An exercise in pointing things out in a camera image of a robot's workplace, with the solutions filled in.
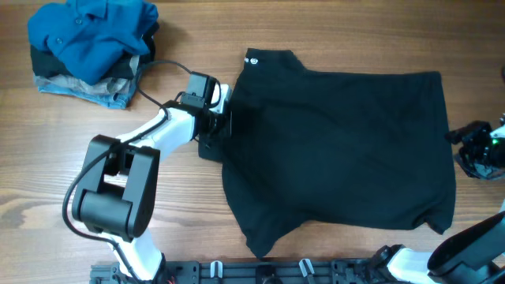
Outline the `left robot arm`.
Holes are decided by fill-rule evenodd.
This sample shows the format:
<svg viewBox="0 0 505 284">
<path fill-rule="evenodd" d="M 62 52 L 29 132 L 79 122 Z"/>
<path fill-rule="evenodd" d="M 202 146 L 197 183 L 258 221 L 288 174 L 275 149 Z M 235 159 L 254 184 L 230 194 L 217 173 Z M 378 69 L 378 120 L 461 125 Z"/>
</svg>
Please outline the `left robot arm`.
<svg viewBox="0 0 505 284">
<path fill-rule="evenodd" d="M 217 133 L 230 119 L 231 93 L 229 85 L 192 72 L 186 90 L 160 105 L 152 120 L 130 133 L 90 141 L 62 212 L 67 225 L 81 222 L 88 229 L 84 237 L 110 246 L 118 262 L 109 282 L 172 281 L 148 229 L 159 164 L 180 146 Z"/>
</svg>

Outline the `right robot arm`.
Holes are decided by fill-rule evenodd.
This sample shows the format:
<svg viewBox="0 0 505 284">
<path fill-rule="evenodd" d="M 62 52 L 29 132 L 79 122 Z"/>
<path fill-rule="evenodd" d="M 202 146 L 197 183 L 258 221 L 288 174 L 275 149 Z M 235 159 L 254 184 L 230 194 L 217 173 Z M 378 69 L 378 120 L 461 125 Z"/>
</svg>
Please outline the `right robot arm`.
<svg viewBox="0 0 505 284">
<path fill-rule="evenodd" d="M 473 121 L 450 131 L 445 139 L 461 144 L 454 160 L 470 178 L 504 178 L 504 118 L 493 129 Z M 416 252 L 402 245 L 384 246 L 369 267 L 386 283 L 503 283 L 504 268 L 494 259 L 504 253 L 504 210 L 448 238 L 434 252 Z"/>
</svg>

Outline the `black polo shirt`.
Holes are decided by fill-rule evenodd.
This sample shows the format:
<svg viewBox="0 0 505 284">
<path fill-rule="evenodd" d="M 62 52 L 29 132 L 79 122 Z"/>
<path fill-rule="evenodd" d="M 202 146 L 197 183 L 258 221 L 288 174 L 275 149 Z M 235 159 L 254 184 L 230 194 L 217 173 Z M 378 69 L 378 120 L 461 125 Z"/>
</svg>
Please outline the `black polo shirt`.
<svg viewBox="0 0 505 284">
<path fill-rule="evenodd" d="M 200 136 L 258 258 L 308 221 L 448 230 L 456 181 L 440 73 L 307 69 L 289 50 L 249 49 L 231 119 Z"/>
</svg>

